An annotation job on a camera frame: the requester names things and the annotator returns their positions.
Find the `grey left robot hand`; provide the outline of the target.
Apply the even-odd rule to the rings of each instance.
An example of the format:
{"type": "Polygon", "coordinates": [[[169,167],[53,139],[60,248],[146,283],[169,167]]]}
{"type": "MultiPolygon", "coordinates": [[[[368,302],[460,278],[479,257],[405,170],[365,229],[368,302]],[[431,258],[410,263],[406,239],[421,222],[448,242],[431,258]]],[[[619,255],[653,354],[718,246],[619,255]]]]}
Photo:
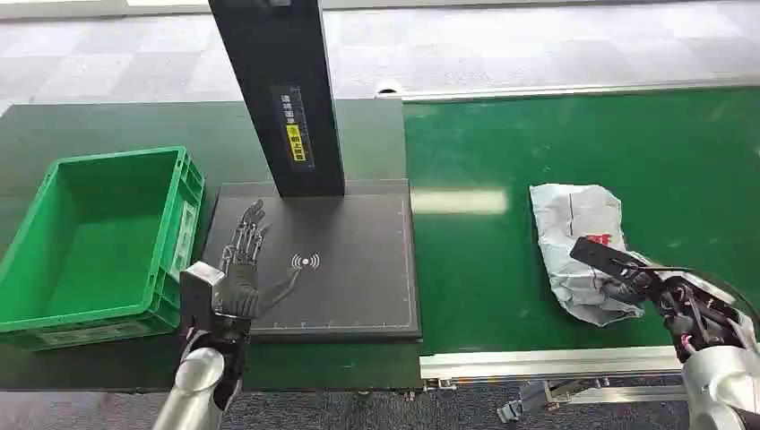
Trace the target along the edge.
{"type": "Polygon", "coordinates": [[[263,222],[264,202],[255,200],[243,213],[222,248],[219,269],[225,274],[215,294],[214,309],[221,314],[255,320],[262,318],[296,287],[301,270],[291,267],[286,279],[261,285],[258,257],[270,229],[263,222]]]}

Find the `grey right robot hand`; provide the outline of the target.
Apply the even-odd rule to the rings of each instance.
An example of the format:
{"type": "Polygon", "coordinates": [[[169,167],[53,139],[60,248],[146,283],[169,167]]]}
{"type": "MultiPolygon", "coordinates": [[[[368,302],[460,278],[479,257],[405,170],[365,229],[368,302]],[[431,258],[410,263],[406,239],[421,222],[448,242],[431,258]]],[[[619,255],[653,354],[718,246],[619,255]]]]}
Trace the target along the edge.
{"type": "Polygon", "coordinates": [[[587,237],[576,240],[569,256],[610,278],[602,290],[629,305],[653,304],[663,318],[680,363],[712,347],[759,352],[754,324],[759,314],[735,306],[745,298],[728,284],[709,281],[686,267],[661,266],[645,257],[619,251],[587,237]]]}

